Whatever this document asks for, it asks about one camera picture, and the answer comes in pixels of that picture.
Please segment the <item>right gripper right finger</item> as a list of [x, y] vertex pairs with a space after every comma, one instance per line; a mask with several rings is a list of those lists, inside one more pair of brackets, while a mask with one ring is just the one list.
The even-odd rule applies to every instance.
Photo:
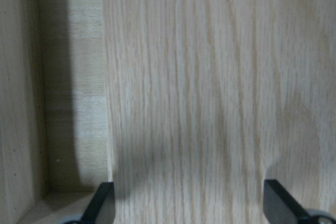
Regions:
[[317, 223], [319, 215], [309, 214], [276, 179], [264, 180], [263, 212], [269, 223]]

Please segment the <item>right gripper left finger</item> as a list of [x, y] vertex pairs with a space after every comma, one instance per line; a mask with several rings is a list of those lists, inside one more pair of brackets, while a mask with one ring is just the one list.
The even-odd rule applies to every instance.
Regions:
[[80, 223], [113, 224], [115, 216], [114, 183], [101, 183], [80, 218]]

